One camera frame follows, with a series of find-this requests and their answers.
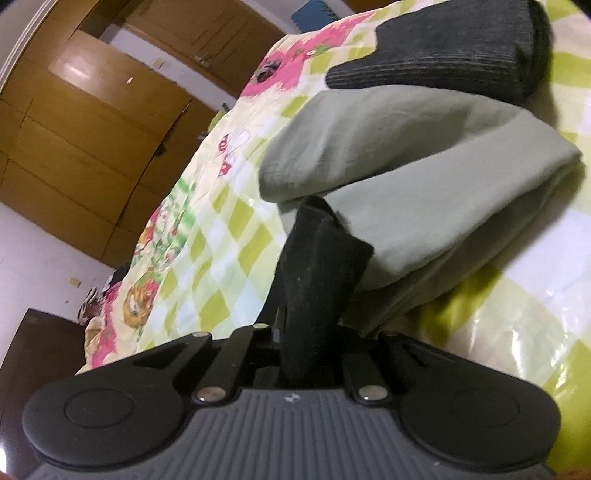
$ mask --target black plastic device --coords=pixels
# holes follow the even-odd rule
[[[28,480],[547,479],[560,427],[528,382],[404,335],[339,330],[309,383],[281,325],[196,332],[44,387]]]

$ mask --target black fabric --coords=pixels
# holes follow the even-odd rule
[[[550,24],[536,0],[449,0],[385,21],[370,55],[332,67],[331,89],[405,84],[522,104],[544,76]]]
[[[343,230],[323,199],[304,199],[259,315],[259,321],[268,321],[278,306],[286,307],[280,355],[289,384],[305,384],[327,351],[373,252]]]

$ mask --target metal pin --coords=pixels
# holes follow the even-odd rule
[[[388,396],[388,390],[381,385],[365,385],[358,393],[361,398],[368,401],[383,400]]]
[[[226,398],[226,391],[222,387],[204,387],[197,392],[197,398],[204,402],[215,402]]]

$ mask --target white wall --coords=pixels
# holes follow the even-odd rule
[[[27,309],[76,320],[112,271],[0,203],[0,365]]]
[[[269,22],[285,33],[299,33],[291,16],[308,0],[242,0],[254,11],[265,17]],[[342,0],[324,0],[339,18],[353,15],[353,10]]]
[[[232,95],[215,83],[195,72],[170,53],[128,30],[111,24],[100,39],[145,64],[168,80],[172,80],[213,110],[218,110],[223,103],[230,107],[236,103],[236,99]]]
[[[0,90],[57,0],[16,0],[0,14]]]

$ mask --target bed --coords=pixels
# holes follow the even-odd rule
[[[261,200],[265,147],[334,65],[375,49],[385,20],[436,3],[403,0],[318,32],[288,35],[265,61],[287,62],[249,85],[203,141],[148,221],[127,276],[86,330],[84,369],[195,330],[224,338],[252,323],[267,296],[285,232]],[[583,153],[532,225],[451,292],[391,318],[396,329],[542,386],[560,406],[554,469],[591,468],[591,21],[569,0],[545,0],[554,34],[546,81],[528,108]]]

